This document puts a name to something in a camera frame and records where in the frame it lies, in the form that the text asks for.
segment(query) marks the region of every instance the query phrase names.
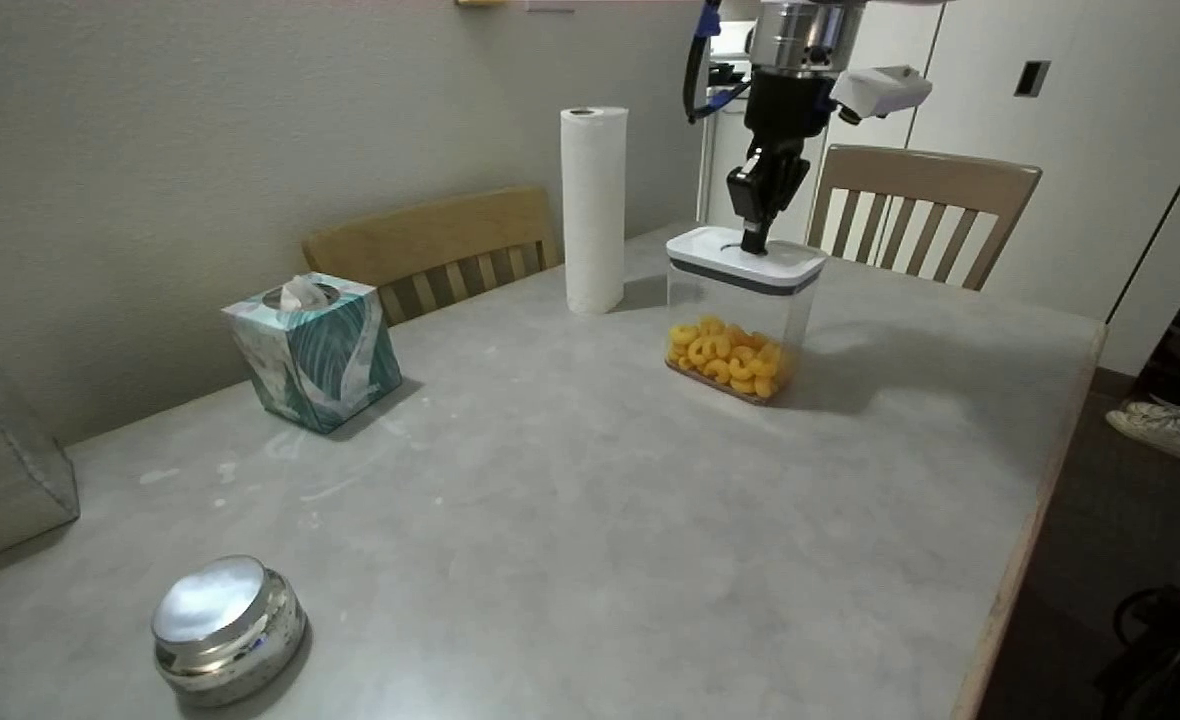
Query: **gray table top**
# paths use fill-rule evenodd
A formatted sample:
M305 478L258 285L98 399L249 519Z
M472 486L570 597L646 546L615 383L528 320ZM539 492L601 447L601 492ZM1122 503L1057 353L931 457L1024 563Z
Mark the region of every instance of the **gray table top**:
M1098 322L826 265L775 407L664 366L664 261L569 317L560 272L393 332L344 440L249 383L71 447L82 515L0 567L0 717L174 717L166 580L250 550L313 649L233 717L969 717Z

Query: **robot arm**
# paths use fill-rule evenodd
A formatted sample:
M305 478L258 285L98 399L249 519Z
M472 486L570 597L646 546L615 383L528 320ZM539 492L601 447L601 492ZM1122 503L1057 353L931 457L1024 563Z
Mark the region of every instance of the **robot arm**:
M771 221L793 204L808 160L805 140L826 129L839 109L845 119L888 117L917 109L926 81L911 66L839 72L864 0L759 0L753 33L746 81L746 154L729 170L729 196L742 217L741 249L764 256ZM699 36L716 36L720 0L702 3Z

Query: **chair back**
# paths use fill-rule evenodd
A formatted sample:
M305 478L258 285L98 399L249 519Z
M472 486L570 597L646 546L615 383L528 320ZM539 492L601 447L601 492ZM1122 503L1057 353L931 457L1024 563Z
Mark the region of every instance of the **chair back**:
M548 196L509 188L400 209L305 238L317 272L376 285L389 322L556 265Z
M856 265L984 288L1034 179L1040 169L1026 163L835 143L808 242Z

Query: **paper towel roll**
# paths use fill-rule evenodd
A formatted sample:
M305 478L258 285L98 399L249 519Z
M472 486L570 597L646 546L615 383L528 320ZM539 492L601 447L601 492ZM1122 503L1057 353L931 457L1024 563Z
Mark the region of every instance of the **paper towel roll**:
M605 317L622 295L628 109L560 112L562 300Z

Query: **floor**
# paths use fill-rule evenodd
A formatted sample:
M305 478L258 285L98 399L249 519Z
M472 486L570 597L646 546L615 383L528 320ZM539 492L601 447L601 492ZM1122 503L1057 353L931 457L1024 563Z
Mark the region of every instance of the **floor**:
M1128 386L1092 383L978 720L1094 720L1092 677L1121 651L1113 609L1180 585L1180 461L1105 423Z

